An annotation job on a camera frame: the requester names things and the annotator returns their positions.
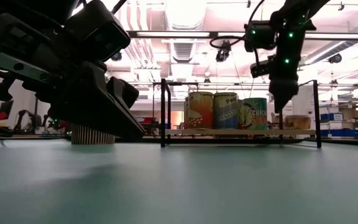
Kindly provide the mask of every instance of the ventilation duct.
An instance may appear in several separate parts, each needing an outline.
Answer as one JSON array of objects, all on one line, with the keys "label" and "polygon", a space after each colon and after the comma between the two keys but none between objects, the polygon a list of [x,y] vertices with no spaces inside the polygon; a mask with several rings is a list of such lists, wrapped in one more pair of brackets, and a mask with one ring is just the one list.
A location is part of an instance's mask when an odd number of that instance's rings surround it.
[{"label": "ventilation duct", "polygon": [[[165,18],[168,30],[202,30],[206,0],[165,0]],[[195,43],[171,43],[172,63],[189,63],[196,52]],[[171,65],[174,79],[191,76],[193,65]]]},{"label": "ventilation duct", "polygon": [[[358,26],[350,32],[358,33]],[[332,57],[339,52],[348,49],[358,43],[358,40],[333,41],[323,48],[313,52],[305,58],[305,65],[314,64],[324,59]]]}]

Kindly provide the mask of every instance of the metal rack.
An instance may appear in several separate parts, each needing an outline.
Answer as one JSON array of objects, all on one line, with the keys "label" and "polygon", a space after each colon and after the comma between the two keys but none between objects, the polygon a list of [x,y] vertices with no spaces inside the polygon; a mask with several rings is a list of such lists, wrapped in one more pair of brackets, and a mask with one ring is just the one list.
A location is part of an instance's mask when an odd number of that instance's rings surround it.
[{"label": "metal rack", "polygon": [[[198,83],[182,83],[172,82],[169,83],[166,79],[161,79],[160,83],[153,83],[153,90],[156,85],[161,86],[161,125],[160,125],[160,143],[161,147],[165,147],[169,144],[294,144],[302,142],[302,139],[285,139],[283,135],[295,133],[295,134],[310,134],[315,135],[317,148],[321,148],[321,130],[320,130],[320,114],[318,104],[318,82],[317,80],[310,80],[306,83],[301,84],[308,85],[313,83],[313,101],[314,101],[314,115],[316,120],[316,130],[288,130],[283,128],[283,113],[280,111],[279,128],[276,130],[171,130],[171,92],[169,86],[180,86],[180,85],[198,85]],[[165,99],[165,92],[167,92],[168,99]],[[167,113],[167,124],[165,123],[165,112]],[[153,115],[154,115],[154,95],[153,95]],[[205,134],[205,135],[237,135],[237,134],[279,134],[278,139],[184,139],[184,138],[172,138],[172,134]]]}]

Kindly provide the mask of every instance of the table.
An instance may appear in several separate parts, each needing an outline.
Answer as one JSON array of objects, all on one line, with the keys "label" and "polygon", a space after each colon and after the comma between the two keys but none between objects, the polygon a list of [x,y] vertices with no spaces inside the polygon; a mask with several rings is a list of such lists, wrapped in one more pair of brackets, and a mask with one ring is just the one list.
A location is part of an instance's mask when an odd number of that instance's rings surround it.
[{"label": "table", "polygon": [[0,141],[0,223],[354,224],[358,147]]}]

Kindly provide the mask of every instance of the green can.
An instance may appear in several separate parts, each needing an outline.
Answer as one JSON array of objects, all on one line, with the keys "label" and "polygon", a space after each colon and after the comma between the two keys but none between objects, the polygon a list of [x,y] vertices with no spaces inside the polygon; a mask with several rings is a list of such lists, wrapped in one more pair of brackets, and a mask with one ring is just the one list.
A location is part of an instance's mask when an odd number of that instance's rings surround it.
[{"label": "green can", "polygon": [[239,129],[267,129],[266,98],[239,100]]}]

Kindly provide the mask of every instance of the teal table top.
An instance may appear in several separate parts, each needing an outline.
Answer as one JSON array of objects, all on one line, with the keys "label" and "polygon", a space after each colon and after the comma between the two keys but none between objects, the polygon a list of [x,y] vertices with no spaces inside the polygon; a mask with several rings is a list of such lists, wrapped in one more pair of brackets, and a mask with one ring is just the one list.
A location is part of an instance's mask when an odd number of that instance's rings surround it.
[{"label": "teal table top", "polygon": [[2,223],[355,224],[358,147],[4,141]]}]

